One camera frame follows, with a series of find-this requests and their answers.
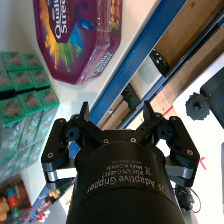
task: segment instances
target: product box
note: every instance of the product box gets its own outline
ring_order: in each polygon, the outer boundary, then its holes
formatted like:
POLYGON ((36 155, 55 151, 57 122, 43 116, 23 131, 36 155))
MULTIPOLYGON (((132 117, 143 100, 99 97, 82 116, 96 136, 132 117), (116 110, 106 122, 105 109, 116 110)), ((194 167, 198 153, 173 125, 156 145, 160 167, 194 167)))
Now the product box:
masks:
POLYGON ((22 224, 29 215, 30 201, 24 183, 14 180, 0 189, 1 224, 22 224))
POLYGON ((47 136, 59 107, 59 101, 53 89, 49 88, 37 91, 37 95, 44 107, 44 112, 39 124, 35 142, 44 139, 47 136))
POLYGON ((7 71, 26 70, 23 55, 19 52, 2 52, 2 59, 7 71))
POLYGON ((6 71, 0 71, 0 100, 15 96, 15 88, 6 71))
POLYGON ((50 87, 51 82, 44 69, 28 71, 36 90, 50 87))
POLYGON ((27 70, 43 68, 36 54, 23 54, 23 59, 27 70))
POLYGON ((13 174, 12 174, 13 176, 20 173, 22 170, 26 169, 31 148, 32 146, 29 146, 23 149, 22 151, 17 152, 15 163, 14 163, 15 165, 13 168, 13 174))
POLYGON ((18 95, 18 98, 20 99, 23 110, 26 114, 26 121, 18 148, 19 151, 34 143, 44 108, 36 91, 18 95))
POLYGON ((17 93, 23 93, 35 90, 34 84, 29 76, 28 71, 15 71, 8 73, 17 93))
POLYGON ((12 176, 17 152, 0 161, 0 183, 12 176))
POLYGON ((121 40, 122 0, 34 0, 37 41, 54 79, 99 76, 121 40))
POLYGON ((2 59, 2 55, 0 54, 0 71, 6 71, 3 59, 2 59))
POLYGON ((41 140, 32 146, 27 167, 33 165, 39 160, 40 155, 42 153, 43 145, 44 140, 41 140))
POLYGON ((17 151, 25 118, 17 97, 0 101, 0 161, 17 151))

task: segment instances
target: white shelf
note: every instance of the white shelf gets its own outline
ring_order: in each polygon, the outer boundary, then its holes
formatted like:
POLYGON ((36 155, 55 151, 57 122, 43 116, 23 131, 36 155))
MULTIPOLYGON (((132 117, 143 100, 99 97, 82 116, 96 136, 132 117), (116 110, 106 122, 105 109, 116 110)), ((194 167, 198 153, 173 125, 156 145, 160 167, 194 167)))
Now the white shelf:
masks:
MULTIPOLYGON (((89 102, 90 109, 93 108, 160 1, 123 1, 120 47, 103 74, 82 86, 73 86, 51 78, 36 41, 31 0, 0 0, 0 51, 38 54, 61 103, 56 118, 64 117, 68 120, 72 114, 79 113, 84 101, 89 102)), ((21 175, 33 203, 45 185, 41 164, 31 166, 21 175)))
POLYGON ((188 130, 203 164, 198 165, 193 189, 199 195, 202 208, 196 215, 198 223, 224 223, 221 173, 221 145, 224 130, 210 111, 203 121, 193 121, 186 114, 186 101, 194 92, 200 93, 201 86, 215 75, 224 64, 224 53, 210 65, 174 102, 173 106, 188 130))

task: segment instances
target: metal bolt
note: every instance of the metal bolt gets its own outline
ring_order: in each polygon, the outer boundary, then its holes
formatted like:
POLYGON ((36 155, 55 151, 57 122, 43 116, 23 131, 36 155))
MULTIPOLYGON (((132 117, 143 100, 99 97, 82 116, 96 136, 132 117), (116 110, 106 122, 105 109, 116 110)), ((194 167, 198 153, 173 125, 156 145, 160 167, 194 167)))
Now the metal bolt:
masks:
POLYGON ((108 144, 108 143, 109 143, 109 140, 108 140, 107 138, 105 138, 105 139, 103 140, 103 143, 108 144))
POLYGON ((195 112, 198 112, 198 111, 200 111, 201 110, 201 105, 200 104, 198 104, 198 103, 196 103, 194 106, 193 106, 193 110, 195 111, 195 112))
POLYGON ((131 138, 131 142, 135 143, 136 139, 135 138, 131 138))
POLYGON ((113 109, 110 109, 109 110, 109 115, 112 115, 113 116, 113 112, 114 112, 114 110, 113 109))
POLYGON ((48 153, 47 158, 52 158, 54 156, 54 154, 52 152, 48 153))
POLYGON ((194 153, 191 150, 187 150, 187 154, 190 155, 190 156, 194 155, 194 153))

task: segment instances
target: cable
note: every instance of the cable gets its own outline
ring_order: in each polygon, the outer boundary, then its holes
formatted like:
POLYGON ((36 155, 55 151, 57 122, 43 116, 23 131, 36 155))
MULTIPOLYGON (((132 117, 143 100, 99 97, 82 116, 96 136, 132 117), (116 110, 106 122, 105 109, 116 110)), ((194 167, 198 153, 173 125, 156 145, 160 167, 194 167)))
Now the cable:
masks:
POLYGON ((198 212, 200 212, 200 210, 201 210, 201 200, 200 200, 200 198, 199 198, 199 196, 196 194, 196 192, 192 189, 192 188, 190 188, 190 190, 195 194, 195 196, 198 198, 198 200, 199 200, 199 203, 200 203, 200 207, 199 207, 199 209, 197 210, 197 211, 193 211, 194 213, 198 213, 198 212))

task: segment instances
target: green box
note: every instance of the green box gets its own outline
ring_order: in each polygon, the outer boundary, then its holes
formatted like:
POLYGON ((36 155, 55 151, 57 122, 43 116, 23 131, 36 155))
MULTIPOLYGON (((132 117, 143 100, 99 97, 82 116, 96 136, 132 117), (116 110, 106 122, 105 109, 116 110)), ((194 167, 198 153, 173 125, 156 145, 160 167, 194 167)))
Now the green box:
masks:
POLYGON ((2 59, 2 55, 0 54, 0 71, 6 71, 3 59, 2 59))
POLYGON ((40 155, 42 153, 43 144, 44 140, 41 140, 32 146, 27 167, 33 165, 39 160, 40 155))
POLYGON ((36 54, 23 54, 23 59, 28 70, 43 68, 36 54))
POLYGON ((9 76, 17 93, 26 92, 27 90, 35 90, 28 71, 9 72, 9 76))
POLYGON ((0 161, 0 183, 12 176, 16 154, 17 152, 0 161))
POLYGON ((0 100, 15 96, 15 88, 6 71, 0 71, 0 100))
POLYGON ((13 174, 12 174, 13 176, 20 173, 22 170, 26 169, 31 148, 32 146, 29 146, 17 153, 15 165, 13 168, 13 174))
POLYGON ((28 71, 36 90, 50 87, 51 82, 44 69, 28 71))
POLYGON ((26 70, 23 55, 19 52, 2 52, 1 55, 7 71, 26 70))
POLYGON ((47 136, 60 105, 54 90, 51 88, 37 91, 37 95, 44 107, 44 112, 38 127, 35 142, 47 136))
POLYGON ((17 97, 0 101, 0 161, 17 151, 25 118, 17 97))
POLYGON ((21 94, 18 98, 20 99, 23 110, 26 114, 26 121, 18 149, 21 150, 34 143, 44 108, 36 91, 21 94))

